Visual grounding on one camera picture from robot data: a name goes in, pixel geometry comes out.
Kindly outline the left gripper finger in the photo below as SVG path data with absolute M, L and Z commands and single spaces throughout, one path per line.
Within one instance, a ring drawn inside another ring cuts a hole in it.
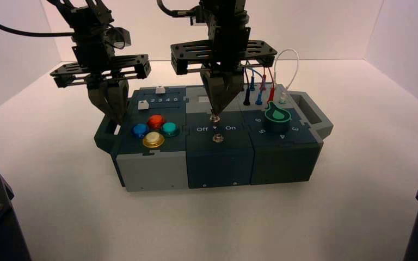
M 111 120 L 114 119 L 114 112 L 106 98 L 107 83 L 98 82 L 88 84 L 88 97 L 91 103 L 102 111 Z
M 112 110 L 112 118 L 122 125 L 127 111 L 129 85 L 127 80 L 111 80 L 107 85 L 107 101 Z

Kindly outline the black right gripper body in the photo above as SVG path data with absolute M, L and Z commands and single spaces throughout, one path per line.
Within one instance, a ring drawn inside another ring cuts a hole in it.
M 171 64 L 177 75 L 194 72 L 190 64 L 201 64 L 197 71 L 235 71 L 241 61 L 256 61 L 258 66 L 271 67 L 277 51 L 263 40 L 250 38 L 251 28 L 229 29 L 216 26 L 210 38 L 170 45 Z

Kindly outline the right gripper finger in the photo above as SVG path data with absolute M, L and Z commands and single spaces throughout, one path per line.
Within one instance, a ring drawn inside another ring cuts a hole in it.
M 200 77 L 211 104 L 212 113 L 217 115 L 220 114 L 221 108 L 218 95 L 221 87 L 221 77 L 218 75 L 213 75 L 208 71 L 200 72 Z
M 220 114 L 244 87 L 243 70 L 222 72 L 222 84 L 216 95 L 216 114 Z

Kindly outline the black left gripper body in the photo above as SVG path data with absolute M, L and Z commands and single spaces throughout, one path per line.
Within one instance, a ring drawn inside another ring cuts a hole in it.
M 151 72 L 147 54 L 115 55 L 107 42 L 73 46 L 77 61 L 50 73 L 57 87 L 99 83 L 108 80 L 145 79 Z

